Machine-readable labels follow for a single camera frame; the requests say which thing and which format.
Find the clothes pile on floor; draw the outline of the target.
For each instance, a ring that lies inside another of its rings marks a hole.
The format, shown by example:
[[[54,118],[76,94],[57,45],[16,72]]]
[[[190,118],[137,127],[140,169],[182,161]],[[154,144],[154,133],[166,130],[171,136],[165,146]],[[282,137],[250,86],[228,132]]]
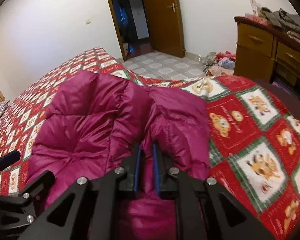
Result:
[[[210,52],[203,61],[206,76],[233,75],[236,53]]]

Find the grey clothes pile on dresser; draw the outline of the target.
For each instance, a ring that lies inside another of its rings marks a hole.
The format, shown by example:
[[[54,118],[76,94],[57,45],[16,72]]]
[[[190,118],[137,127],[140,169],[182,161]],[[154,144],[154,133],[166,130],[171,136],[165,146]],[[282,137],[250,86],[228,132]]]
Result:
[[[259,15],[271,22],[275,29],[300,43],[300,16],[298,14],[289,14],[283,9],[271,11],[267,7],[262,7]]]

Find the pink box on dresser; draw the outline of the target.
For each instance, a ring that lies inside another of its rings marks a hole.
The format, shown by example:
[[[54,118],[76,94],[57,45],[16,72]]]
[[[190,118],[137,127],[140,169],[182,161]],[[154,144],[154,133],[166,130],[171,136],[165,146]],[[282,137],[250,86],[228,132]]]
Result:
[[[266,18],[260,17],[258,15],[246,14],[245,18],[262,25],[268,25],[269,21]]]

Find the magenta quilted down jacket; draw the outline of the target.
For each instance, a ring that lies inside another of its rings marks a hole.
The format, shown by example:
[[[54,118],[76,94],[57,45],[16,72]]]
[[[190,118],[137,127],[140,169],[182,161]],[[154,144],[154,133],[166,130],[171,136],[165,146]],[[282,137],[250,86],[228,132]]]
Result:
[[[139,190],[122,203],[120,239],[175,239],[175,206],[154,186],[153,145],[190,176],[209,172],[208,115],[203,99],[178,88],[139,86],[80,70],[59,87],[32,147],[28,180],[50,170],[50,206],[79,177],[104,176],[141,144]]]

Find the brown wooden dresser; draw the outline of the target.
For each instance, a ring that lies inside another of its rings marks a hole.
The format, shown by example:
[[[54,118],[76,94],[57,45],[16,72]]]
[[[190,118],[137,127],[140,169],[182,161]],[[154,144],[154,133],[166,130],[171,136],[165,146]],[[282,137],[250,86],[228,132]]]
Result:
[[[282,83],[300,97],[300,44],[273,27],[243,16],[237,23],[234,74]]]

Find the brown wooden door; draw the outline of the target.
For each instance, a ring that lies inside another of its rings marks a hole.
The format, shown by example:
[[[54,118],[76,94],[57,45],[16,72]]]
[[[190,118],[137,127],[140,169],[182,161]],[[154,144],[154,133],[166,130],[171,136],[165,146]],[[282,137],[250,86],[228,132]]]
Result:
[[[143,2],[153,49],[176,57],[185,57],[179,0],[143,0]]]

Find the red patchwork bear bedspread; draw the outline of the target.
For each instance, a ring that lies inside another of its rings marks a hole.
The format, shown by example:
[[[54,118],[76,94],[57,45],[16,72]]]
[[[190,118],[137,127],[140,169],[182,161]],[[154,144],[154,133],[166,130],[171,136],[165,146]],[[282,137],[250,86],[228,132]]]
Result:
[[[0,157],[21,159],[0,172],[0,195],[16,196],[28,180],[29,160],[47,107],[61,84],[80,70],[108,74],[139,86],[178,88],[206,103],[209,172],[275,239],[292,238],[300,222],[300,119],[273,93],[240,76],[181,81],[135,74],[103,48],[85,51],[25,90],[0,118]]]

